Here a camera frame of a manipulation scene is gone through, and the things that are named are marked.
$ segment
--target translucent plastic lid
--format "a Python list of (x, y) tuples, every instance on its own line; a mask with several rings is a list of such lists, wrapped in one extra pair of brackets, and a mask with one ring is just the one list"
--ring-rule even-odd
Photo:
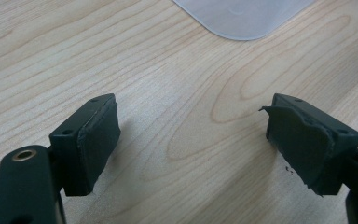
[(314, 0), (173, 0), (216, 35), (235, 40), (269, 34)]

